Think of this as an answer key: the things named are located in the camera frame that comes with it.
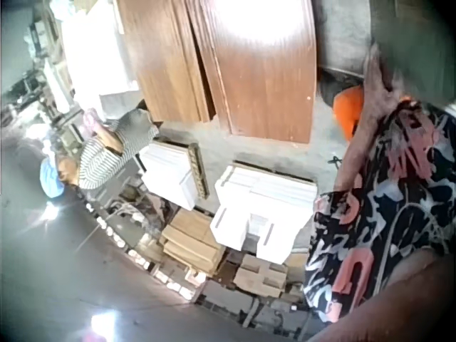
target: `person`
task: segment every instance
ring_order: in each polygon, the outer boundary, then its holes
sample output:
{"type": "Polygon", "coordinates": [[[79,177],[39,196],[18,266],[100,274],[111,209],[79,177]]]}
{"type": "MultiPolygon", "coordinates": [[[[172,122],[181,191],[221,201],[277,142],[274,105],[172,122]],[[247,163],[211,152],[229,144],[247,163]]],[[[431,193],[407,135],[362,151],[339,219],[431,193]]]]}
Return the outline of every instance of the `person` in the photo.
{"type": "Polygon", "coordinates": [[[94,114],[86,115],[86,125],[96,135],[85,142],[79,160],[56,156],[47,157],[41,163],[41,186],[50,198],[62,195],[65,185],[87,190],[100,187],[159,133],[149,112],[139,108],[119,120],[109,121],[106,126],[94,114]]]}
{"type": "Polygon", "coordinates": [[[403,100],[397,75],[385,86],[376,45],[364,74],[333,191],[315,202],[304,295],[329,324],[316,341],[415,341],[404,326],[416,329],[454,300],[456,119],[403,100]],[[423,299],[432,295],[445,300],[423,299]]]}

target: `hand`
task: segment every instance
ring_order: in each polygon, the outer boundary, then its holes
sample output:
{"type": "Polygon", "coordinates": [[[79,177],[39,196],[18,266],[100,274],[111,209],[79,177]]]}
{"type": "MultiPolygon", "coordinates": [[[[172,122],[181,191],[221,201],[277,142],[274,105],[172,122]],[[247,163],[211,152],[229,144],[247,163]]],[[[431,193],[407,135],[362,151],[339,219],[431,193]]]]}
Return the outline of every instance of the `hand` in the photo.
{"type": "Polygon", "coordinates": [[[378,45],[374,44],[364,62],[364,104],[361,118],[378,122],[398,107],[403,97],[403,80],[398,72],[394,73],[391,85],[393,89],[388,91],[380,69],[380,51],[378,45]]]}
{"type": "Polygon", "coordinates": [[[97,112],[90,108],[83,114],[84,125],[91,131],[96,132],[100,128],[100,123],[97,120],[97,112]]]}

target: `gray floor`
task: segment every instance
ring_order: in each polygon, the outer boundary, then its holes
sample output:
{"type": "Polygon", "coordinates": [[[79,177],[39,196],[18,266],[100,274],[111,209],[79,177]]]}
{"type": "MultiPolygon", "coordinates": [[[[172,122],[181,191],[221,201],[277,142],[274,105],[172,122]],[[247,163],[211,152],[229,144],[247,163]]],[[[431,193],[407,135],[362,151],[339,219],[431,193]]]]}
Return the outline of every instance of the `gray floor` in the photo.
{"type": "MultiPolygon", "coordinates": [[[[166,122],[160,132],[178,143],[199,144],[210,195],[197,205],[215,213],[219,200],[214,184],[233,160],[313,180],[319,193],[332,189],[337,169],[327,162],[334,155],[342,158],[347,142],[332,110],[320,97],[317,97],[313,111],[309,145],[228,135],[219,129],[217,117],[210,123],[194,125],[166,122]]],[[[306,247],[310,233],[308,224],[296,239],[295,248],[306,247]]]]}
{"type": "Polygon", "coordinates": [[[38,156],[2,146],[1,166],[0,340],[82,341],[92,315],[114,311],[117,342],[286,341],[184,302],[101,230],[75,253],[96,225],[83,204],[67,191],[46,225],[38,156]]]}

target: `man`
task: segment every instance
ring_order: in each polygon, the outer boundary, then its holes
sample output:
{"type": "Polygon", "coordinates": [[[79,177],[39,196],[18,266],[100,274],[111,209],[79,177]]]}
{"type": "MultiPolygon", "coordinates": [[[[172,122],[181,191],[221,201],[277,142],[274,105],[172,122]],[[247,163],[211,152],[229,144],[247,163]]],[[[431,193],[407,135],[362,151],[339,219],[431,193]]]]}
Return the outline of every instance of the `man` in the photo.
{"type": "Polygon", "coordinates": [[[85,142],[79,160],[57,156],[41,163],[41,186],[50,198],[62,195],[65,185],[87,190],[100,187],[159,133],[149,112],[139,108],[108,126],[100,124],[93,113],[85,115],[96,136],[85,142]]]}

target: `forearm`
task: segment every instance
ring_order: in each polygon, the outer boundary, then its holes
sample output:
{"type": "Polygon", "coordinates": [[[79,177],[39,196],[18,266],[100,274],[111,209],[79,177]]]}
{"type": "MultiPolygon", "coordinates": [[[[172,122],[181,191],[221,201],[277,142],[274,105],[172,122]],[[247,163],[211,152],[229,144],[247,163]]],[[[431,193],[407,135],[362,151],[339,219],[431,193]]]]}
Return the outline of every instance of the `forearm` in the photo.
{"type": "Polygon", "coordinates": [[[334,191],[345,191],[353,187],[356,175],[366,161],[377,128],[378,124],[375,120],[366,119],[366,115],[361,113],[358,128],[337,172],[334,191]]]}
{"type": "Polygon", "coordinates": [[[422,341],[454,300],[455,256],[388,286],[312,341],[422,341]]]}
{"type": "Polygon", "coordinates": [[[114,133],[110,132],[102,125],[99,125],[95,132],[105,147],[110,147],[119,153],[123,153],[123,144],[114,133]]]}

